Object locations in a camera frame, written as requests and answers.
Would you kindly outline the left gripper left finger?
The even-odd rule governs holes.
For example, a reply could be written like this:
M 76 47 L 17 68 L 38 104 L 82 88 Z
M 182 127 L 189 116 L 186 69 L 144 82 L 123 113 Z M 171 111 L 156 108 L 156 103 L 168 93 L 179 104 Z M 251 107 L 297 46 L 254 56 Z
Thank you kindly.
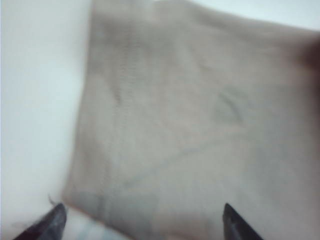
M 63 203 L 58 203 L 14 240 L 61 240 L 66 222 L 67 209 Z

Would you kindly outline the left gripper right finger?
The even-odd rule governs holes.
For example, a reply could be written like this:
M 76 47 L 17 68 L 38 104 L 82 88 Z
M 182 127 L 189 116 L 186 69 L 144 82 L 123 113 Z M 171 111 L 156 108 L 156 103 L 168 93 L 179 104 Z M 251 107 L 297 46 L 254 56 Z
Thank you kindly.
M 225 240 L 263 240 L 229 203 L 224 205 L 222 221 Z

